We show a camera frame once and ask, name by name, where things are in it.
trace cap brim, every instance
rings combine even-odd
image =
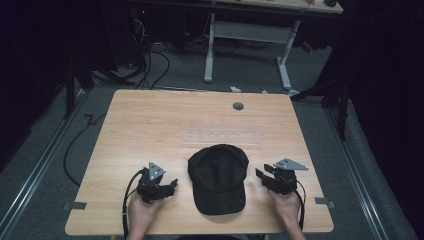
[[[193,184],[193,197],[199,212],[205,215],[238,213],[246,205],[243,182],[231,191],[212,193]]]

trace aluminum rail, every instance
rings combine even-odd
[[[58,130],[53,135],[52,139],[48,143],[46,149],[44,150],[43,154],[41,155],[40,159],[38,160],[37,164],[35,165],[28,179],[22,186],[21,190],[19,191],[17,197],[13,201],[6,215],[3,217],[0,223],[0,239],[9,238],[16,223],[18,222],[20,216],[24,212],[26,206],[31,200],[31,197],[33,196],[34,192],[37,190],[38,185],[40,184],[47,169],[49,168],[53,160],[53,155],[56,151],[57,146],[59,145],[60,141],[65,135],[65,132],[68,129],[72,120],[74,119],[76,113],[78,112],[78,109],[85,102],[88,95],[89,95],[89,92],[84,93],[83,90],[79,91],[78,98],[81,100],[78,101],[78,104],[75,110],[73,111],[73,113],[70,115],[69,118],[62,120],[62,123],[60,124]]]
[[[359,203],[361,204],[362,210],[364,211],[365,218],[368,221],[368,225],[374,235],[375,239],[386,240],[389,239],[383,223],[380,220],[374,201],[372,200],[367,188],[365,187],[364,181],[356,167],[353,156],[351,155],[349,148],[345,141],[340,138],[337,131],[337,119],[335,113],[331,109],[324,108],[324,113],[330,122],[331,128],[334,135],[337,138],[339,147],[344,154],[344,160],[346,168],[348,170],[349,178],[352,182],[353,188],[358,197]]]

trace forearm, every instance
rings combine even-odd
[[[282,224],[290,240],[306,240],[297,220],[282,219]]]
[[[145,231],[130,231],[126,240],[143,240]]]

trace black cable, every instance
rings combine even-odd
[[[306,203],[306,191],[305,191],[305,187],[303,187],[302,183],[300,183],[298,180],[296,180],[297,183],[300,184],[300,186],[303,189],[303,200],[302,197],[300,196],[299,192],[296,189],[293,189],[290,185],[290,183],[283,177],[281,176],[281,179],[284,180],[284,182],[287,183],[288,186],[290,186],[290,188],[292,189],[292,191],[296,194],[296,196],[299,198],[300,200],[300,219],[299,219],[299,227],[301,230],[303,230],[303,223],[305,221],[305,203]]]
[[[86,59],[82,56],[77,57],[77,59],[79,59],[81,61],[81,64],[83,64],[85,67],[87,67],[88,70],[98,71],[101,74],[108,77],[110,79],[110,81],[114,81],[116,83],[123,84],[123,85],[133,85],[134,84],[133,82],[127,81],[126,79],[116,75],[115,73],[109,71],[108,69],[103,68],[102,66],[100,66],[100,65],[98,65],[94,62],[91,62],[90,60],[88,60],[88,59]]]
[[[190,48],[191,48],[190,44],[194,44],[194,43],[202,42],[202,41],[204,41],[204,40],[206,40],[206,39],[209,39],[209,37],[205,37],[205,38],[203,38],[203,39],[201,39],[201,38],[205,35],[206,30],[208,29],[208,26],[209,26],[209,20],[210,20],[210,18],[211,18],[211,14],[209,13],[209,14],[208,14],[208,18],[206,19],[205,27],[203,28],[203,31],[202,31],[202,33],[200,34],[200,36],[199,36],[199,37],[197,37],[197,38],[196,38],[195,40],[193,40],[193,41],[186,42],[186,43],[185,43],[185,45],[186,45],[186,46],[188,46],[188,47],[190,47]]]
[[[140,65],[138,66],[138,68],[134,72],[129,73],[128,75],[122,76],[121,78],[122,79],[133,78],[133,77],[139,75],[141,72],[143,72],[145,70],[145,68],[146,68],[146,60],[143,58],[143,60],[141,60],[141,62],[140,62]],[[100,81],[111,81],[110,78],[97,75],[94,72],[91,72],[91,76],[93,78],[97,79],[97,80],[100,80]]]
[[[158,78],[158,79],[156,79],[156,81],[154,81],[153,82],[153,84],[152,84],[152,86],[150,87],[150,90],[153,90],[153,88],[155,87],[155,85],[156,85],[156,83],[158,83],[159,82],[159,80],[161,80],[164,76],[165,76],[165,74],[168,72],[168,70],[169,70],[169,66],[171,65],[170,64],[170,61],[169,61],[169,58],[168,57],[166,57],[165,55],[163,55],[162,53],[160,53],[160,52],[155,52],[156,54],[159,54],[159,55],[161,55],[162,57],[164,57],[165,59],[166,59],[166,61],[167,61],[167,63],[168,63],[168,65],[166,66],[166,69],[165,69],[165,72]]]
[[[261,45],[261,46],[254,46],[252,44],[247,44],[246,42],[247,41],[241,41],[240,45],[243,46],[243,47],[246,47],[246,48],[254,48],[254,49],[264,49],[264,48],[267,48],[267,47],[272,47],[274,45],[277,45],[277,43],[267,42],[267,43],[262,43],[263,45]]]
[[[218,46],[214,46],[214,50],[218,53],[231,54],[231,53],[235,52],[240,47],[240,41],[239,40],[225,39],[225,40],[220,41],[220,43],[225,43],[225,42],[234,42],[235,43],[234,48],[229,50],[229,51],[220,51],[220,50],[217,49]]]
[[[74,145],[74,143],[77,141],[77,139],[92,125],[96,124],[100,119],[104,118],[106,116],[106,113],[101,115],[100,117],[96,118],[94,121],[90,122],[86,127],[84,127],[75,137],[74,139],[72,139],[71,143],[69,144],[68,148],[66,149],[65,152],[65,156],[63,157],[63,170],[65,171],[66,176],[69,178],[69,180],[71,180],[75,185],[77,185],[78,187],[81,186],[81,183],[79,183],[78,181],[76,181],[71,174],[69,174],[68,171],[68,167],[66,165],[67,162],[67,158],[68,158],[68,154],[69,151],[71,149],[71,147]]]
[[[208,48],[209,44],[208,43],[203,43],[205,40],[208,40],[209,38],[205,38],[202,39],[201,41],[197,41],[195,43],[190,43],[190,44],[186,44],[185,46],[190,48],[190,49],[194,49],[194,50],[203,50]],[[193,47],[192,45],[202,45],[202,47]]]
[[[165,42],[160,42],[159,43],[159,42],[157,42],[157,43],[154,43],[153,45],[159,45],[159,44],[165,45],[165,48],[164,49],[161,49],[160,51],[154,51],[154,52],[151,51],[151,53],[165,52],[166,50],[168,50],[168,48],[169,48],[168,43],[165,43]]]
[[[147,81],[146,78],[147,78],[147,75],[150,73],[150,69],[151,69],[151,66],[152,66],[152,56],[150,54],[150,49],[149,49],[149,52],[148,52],[148,57],[149,57],[149,67],[147,68],[147,72],[144,73],[143,78],[137,83],[137,85],[135,86],[135,89],[138,89],[138,87],[140,87],[140,84],[143,83],[145,80]]]
[[[132,191],[130,194],[128,192],[130,191],[131,185],[134,182],[134,179],[142,173],[142,170],[138,171],[134,176],[131,178],[130,182],[128,183],[127,190],[125,191],[124,195],[124,202],[122,204],[122,227],[124,228],[124,239],[127,239],[128,237],[128,219],[127,219],[127,201],[128,197],[135,191]]]
[[[260,88],[262,90],[262,92],[267,92],[266,89],[264,87],[262,87],[261,85],[256,84],[256,83],[252,83],[252,84],[255,85],[256,87]]]

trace desk leg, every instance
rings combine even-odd
[[[211,24],[209,31],[209,50],[208,56],[206,57],[206,67],[205,67],[205,82],[212,82],[212,73],[213,73],[213,41],[215,35],[215,13],[211,13]]]
[[[293,45],[294,38],[296,37],[297,29],[299,28],[299,24],[300,24],[300,20],[296,20],[294,22],[293,27],[290,31],[287,43],[286,43],[286,48],[284,50],[284,54],[283,54],[282,57],[277,58],[278,69],[280,70],[281,81],[283,82],[284,89],[287,90],[287,91],[291,89],[291,84],[290,84],[289,75],[287,74],[286,61],[287,61],[287,58],[289,56],[290,49]]]

